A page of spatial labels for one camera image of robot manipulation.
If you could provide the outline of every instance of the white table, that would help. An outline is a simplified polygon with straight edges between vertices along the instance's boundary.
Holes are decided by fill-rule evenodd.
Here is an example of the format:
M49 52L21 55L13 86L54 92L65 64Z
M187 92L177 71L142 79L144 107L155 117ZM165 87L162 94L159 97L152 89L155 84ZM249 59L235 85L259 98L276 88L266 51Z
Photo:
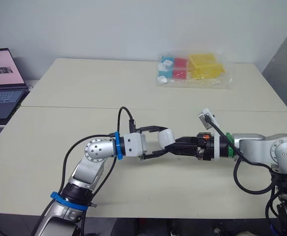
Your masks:
M253 64L235 64L230 89L156 86L157 62L57 59L22 106L287 112Z
M21 107L0 135L0 212L39 215L60 185L62 161L78 139L116 130L118 109ZM137 127L170 127L176 138L205 131L199 111L131 110ZM224 132L287 133L286 112L213 111ZM128 118L122 116L121 133ZM147 134L157 148L156 134ZM83 155L85 143L69 157L67 177ZM105 164L105 172L111 159ZM253 196L234 183L231 159L198 161L174 156L118 161L90 208L94 217L264 218L269 195ZM269 184L267 170L242 165L239 178L250 189Z

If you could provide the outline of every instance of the laptop keyboard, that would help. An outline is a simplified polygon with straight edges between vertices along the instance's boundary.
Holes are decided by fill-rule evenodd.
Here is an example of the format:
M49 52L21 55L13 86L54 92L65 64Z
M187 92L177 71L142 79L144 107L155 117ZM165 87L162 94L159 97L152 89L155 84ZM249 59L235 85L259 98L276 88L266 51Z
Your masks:
M0 91L0 103L16 102L22 91Z

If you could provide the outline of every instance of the orange light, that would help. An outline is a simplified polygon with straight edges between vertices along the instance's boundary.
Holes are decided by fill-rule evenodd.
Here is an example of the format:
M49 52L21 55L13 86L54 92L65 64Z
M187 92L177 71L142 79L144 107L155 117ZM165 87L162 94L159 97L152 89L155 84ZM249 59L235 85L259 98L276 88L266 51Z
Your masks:
M204 140L209 140L209 139L210 139L210 135L209 135L209 134L203 135L203 139L204 139Z

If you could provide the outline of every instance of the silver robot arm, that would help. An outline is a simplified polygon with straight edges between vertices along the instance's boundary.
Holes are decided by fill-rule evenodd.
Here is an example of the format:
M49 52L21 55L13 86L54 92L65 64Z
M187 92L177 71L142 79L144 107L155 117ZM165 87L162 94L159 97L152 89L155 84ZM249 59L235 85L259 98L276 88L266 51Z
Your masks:
M207 129L212 126L205 121L205 115L209 115L218 126L215 117L205 109L199 114L199 118ZM158 132L160 150L146 154L147 145L142 133L144 131ZM283 218L280 219L282 228L287 231L287 134L269 137L259 134L233 134L229 139L249 161L271 164L272 175L281 177L282 181L278 183L280 185L278 188L281 189L279 199L282 204L278 205L278 212ZM196 137L181 137L175 140L173 132L165 127L147 126L136 129L134 126L130 133L123 137L115 133L108 140L94 138L87 143L85 155L61 194L54 192L51 195L55 201L34 235L80 235L76 223L81 220L88 207L96 207L92 203L93 191L103 173L104 163L109 157L122 159L123 156L139 156L141 160L146 160L168 152L175 155L195 156L200 160L218 160L220 156L233 156L229 146L217 132L214 135L199 133Z
M91 139L85 146L84 156L78 163L61 194L53 192L55 201L40 222L35 236L79 236L77 227L84 211L96 207L92 203L93 191L103 173L104 164L110 157L141 156L146 153L145 135L133 132L109 140Z

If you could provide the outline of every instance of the red block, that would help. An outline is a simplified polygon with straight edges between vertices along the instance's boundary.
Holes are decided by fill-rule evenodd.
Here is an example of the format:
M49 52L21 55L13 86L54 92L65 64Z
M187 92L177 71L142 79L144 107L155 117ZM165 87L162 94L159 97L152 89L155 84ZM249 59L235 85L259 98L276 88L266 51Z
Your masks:
M175 58L174 68L187 68L187 59Z
M185 79L187 75L187 70L173 70L172 77L174 79Z

